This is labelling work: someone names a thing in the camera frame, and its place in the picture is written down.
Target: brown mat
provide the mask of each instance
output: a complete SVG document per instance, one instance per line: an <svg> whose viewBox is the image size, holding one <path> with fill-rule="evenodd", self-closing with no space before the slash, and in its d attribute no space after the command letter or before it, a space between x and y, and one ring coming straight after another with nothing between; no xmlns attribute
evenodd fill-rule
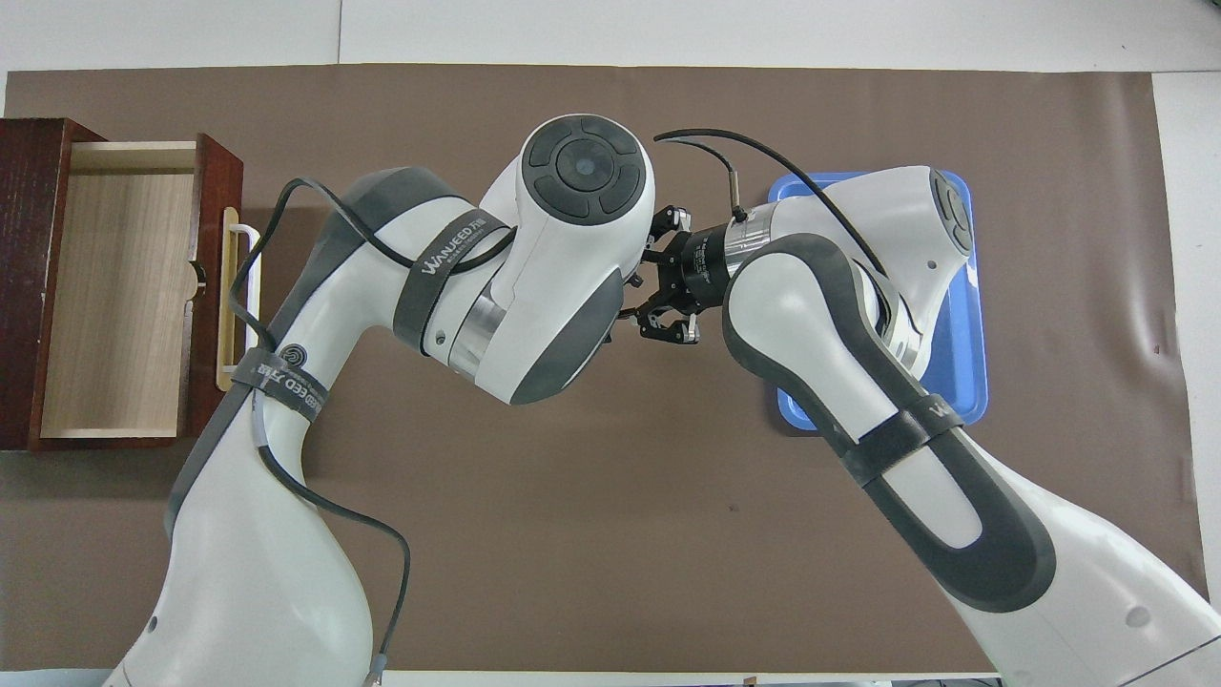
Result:
<svg viewBox="0 0 1221 687"><path fill-rule="evenodd" d="M991 408L972 433L1203 589L1161 159L1148 74L321 66L13 73L7 116L112 139L204 131L245 161L247 218L313 174L431 167L477 199L568 111L641 138L753 134L811 170L927 162L974 194ZM731 149L746 200L781 170ZM650 148L658 201L724 221L724 172ZM266 260L283 298L321 221ZM630 301L646 293L629 293ZM971 671L988 663L821 441L777 430L719 321L680 349L630 325L579 383L509 409L370 332L306 441L311 484L404 530L391 667ZM0 456L0 665L109 666L156 600L188 447ZM379 626L393 548L337 523Z"/></svg>

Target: open drawer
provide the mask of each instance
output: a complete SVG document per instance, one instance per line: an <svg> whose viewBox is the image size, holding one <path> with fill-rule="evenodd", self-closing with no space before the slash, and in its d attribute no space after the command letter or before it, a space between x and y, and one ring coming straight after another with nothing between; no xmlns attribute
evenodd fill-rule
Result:
<svg viewBox="0 0 1221 687"><path fill-rule="evenodd" d="M0 449L198 436L222 395L221 223L241 193L241 160L205 134L0 123Z"/></svg>

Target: blue container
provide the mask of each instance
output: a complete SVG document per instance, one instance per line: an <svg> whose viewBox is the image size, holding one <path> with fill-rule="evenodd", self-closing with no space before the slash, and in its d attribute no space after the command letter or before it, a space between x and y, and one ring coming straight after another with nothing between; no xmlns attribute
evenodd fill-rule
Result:
<svg viewBox="0 0 1221 687"><path fill-rule="evenodd" d="M864 172L814 172L811 178L819 188L825 188L836 181L852 178ZM971 190L962 178L952 172L941 170L945 178L950 181L962 194L962 200L974 225L974 215L971 210ZM811 192L796 174L783 176L772 184L768 192L768 201L779 200L790 195L810 195ZM967 425L972 425L983 417L988 410L988 369L984 358L984 322L979 309L979 278L977 276L976 254L979 242L976 240L976 249L967 257L967 264L962 266L950 281L950 288L945 293L941 303L941 311L937 315L937 329L933 332L933 354L929 359L928 370L921 383L943 399L960 415ZM792 427L812 432L817 430L810 422L801 406L783 390L777 390L780 404L780 415Z"/></svg>

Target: drawer handle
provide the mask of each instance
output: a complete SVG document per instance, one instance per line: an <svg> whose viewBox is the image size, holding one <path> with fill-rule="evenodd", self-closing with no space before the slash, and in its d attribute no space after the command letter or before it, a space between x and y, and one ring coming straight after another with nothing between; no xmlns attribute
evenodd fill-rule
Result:
<svg viewBox="0 0 1221 687"><path fill-rule="evenodd" d="M228 392L233 387L231 375L237 367L238 356L233 345L233 326L237 316L228 305L228 288L237 275L238 240L245 236L245 248L249 250L259 240L259 232L250 225L238 222L237 210L225 207L221 223L221 308L220 322L216 327L216 388ZM263 286L263 257L255 257L245 282L245 309L256 318L259 316L259 294ZM245 350L258 345L259 337L249 326L245 327Z"/></svg>

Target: velcro strap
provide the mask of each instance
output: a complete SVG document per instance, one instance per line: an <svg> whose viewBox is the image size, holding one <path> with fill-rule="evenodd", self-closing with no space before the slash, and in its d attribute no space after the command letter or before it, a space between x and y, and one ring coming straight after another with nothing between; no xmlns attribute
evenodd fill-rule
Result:
<svg viewBox="0 0 1221 687"><path fill-rule="evenodd" d="M871 430L841 460L852 480L864 487L935 437L962 425L945 399L929 394Z"/></svg>
<svg viewBox="0 0 1221 687"><path fill-rule="evenodd" d="M314 422L330 395L308 372L265 349L250 349L233 371L233 382L261 390L267 397Z"/></svg>
<svg viewBox="0 0 1221 687"><path fill-rule="evenodd" d="M424 329L441 299L441 290L458 262L488 233L507 228L486 210L474 207L446 225L420 253L407 275L407 283L394 308L394 334L408 347L424 353Z"/></svg>

